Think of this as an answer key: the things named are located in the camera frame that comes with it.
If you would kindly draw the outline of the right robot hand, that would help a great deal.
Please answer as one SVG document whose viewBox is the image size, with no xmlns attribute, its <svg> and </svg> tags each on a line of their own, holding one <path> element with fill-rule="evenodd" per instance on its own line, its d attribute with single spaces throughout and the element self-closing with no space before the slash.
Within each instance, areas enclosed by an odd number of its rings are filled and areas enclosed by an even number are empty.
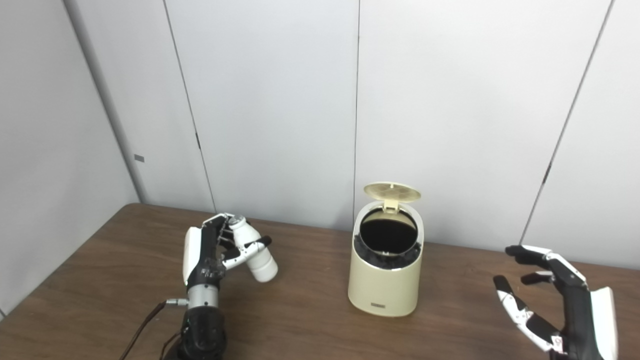
<svg viewBox="0 0 640 360">
<path fill-rule="evenodd" d="M 518 297 L 503 275 L 493 277 L 498 300 L 514 325 L 551 360 L 617 360 L 617 308 L 613 290 L 591 290 L 586 277 L 555 251 L 512 244 L 505 253 L 538 271 L 521 276 L 530 286 L 548 283 L 562 297 L 564 325 L 557 328 Z"/>
</svg>

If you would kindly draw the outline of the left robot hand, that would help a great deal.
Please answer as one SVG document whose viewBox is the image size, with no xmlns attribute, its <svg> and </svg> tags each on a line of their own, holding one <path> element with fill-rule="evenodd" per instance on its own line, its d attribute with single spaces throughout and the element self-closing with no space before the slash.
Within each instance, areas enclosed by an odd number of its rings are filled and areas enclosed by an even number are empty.
<svg viewBox="0 0 640 360">
<path fill-rule="evenodd" d="M 216 214 L 185 235 L 183 282 L 187 289 L 218 285 L 227 271 L 246 264 L 258 282 L 266 283 L 279 271 L 268 248 L 271 243 L 243 215 Z"/>
</svg>

